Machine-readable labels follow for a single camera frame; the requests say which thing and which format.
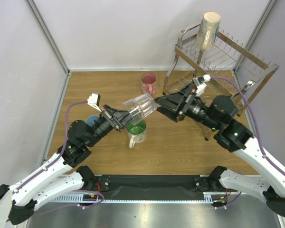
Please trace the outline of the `cream patterned ceramic mug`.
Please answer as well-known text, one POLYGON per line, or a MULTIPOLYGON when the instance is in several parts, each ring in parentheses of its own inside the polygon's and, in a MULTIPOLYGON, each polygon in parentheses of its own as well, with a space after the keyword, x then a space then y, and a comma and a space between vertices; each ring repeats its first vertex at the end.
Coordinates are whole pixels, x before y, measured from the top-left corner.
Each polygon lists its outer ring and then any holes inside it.
POLYGON ((207 12, 203 15, 195 38, 195 45, 201 51, 212 49, 216 40, 220 21, 221 15, 216 12, 207 12))

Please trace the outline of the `clear glass cup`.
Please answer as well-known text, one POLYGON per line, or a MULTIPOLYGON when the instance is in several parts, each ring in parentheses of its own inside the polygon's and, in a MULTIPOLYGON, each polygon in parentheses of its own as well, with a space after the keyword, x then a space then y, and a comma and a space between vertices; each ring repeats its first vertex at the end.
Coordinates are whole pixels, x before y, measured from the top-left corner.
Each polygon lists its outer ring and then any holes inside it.
POLYGON ((123 106, 129 111, 133 122, 138 124, 156 110, 154 99, 149 93, 123 102, 123 106))

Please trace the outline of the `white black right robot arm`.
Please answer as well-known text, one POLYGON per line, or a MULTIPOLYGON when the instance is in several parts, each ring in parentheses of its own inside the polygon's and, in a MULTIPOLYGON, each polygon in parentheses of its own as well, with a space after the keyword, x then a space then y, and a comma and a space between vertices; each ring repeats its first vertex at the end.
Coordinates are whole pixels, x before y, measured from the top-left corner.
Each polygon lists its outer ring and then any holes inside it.
POLYGON ((213 128, 217 131, 213 138, 222 148, 246 161, 262 176, 256 180, 217 166, 209 175, 210 187, 215 191, 225 188, 244 192, 285 217, 285 166, 266 152, 259 138, 234 118, 238 109, 229 96, 218 95, 206 106, 195 89, 190 83, 176 93, 156 98, 158 112, 175 122, 189 117, 213 128))

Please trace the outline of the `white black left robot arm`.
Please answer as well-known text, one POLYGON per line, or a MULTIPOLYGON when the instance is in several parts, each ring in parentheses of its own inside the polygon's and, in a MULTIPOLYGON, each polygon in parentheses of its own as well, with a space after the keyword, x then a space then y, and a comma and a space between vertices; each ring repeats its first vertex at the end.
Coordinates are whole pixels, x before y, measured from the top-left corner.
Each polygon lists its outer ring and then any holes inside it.
POLYGON ((114 109, 104 105, 101 115, 89 126, 76 120, 66 125, 63 145, 42 166, 13 185, 0 186, 0 228, 9 221, 18 225, 28 220, 52 199, 75 190, 90 190, 95 176, 81 163, 112 130, 120 131, 133 122, 139 111, 114 109))

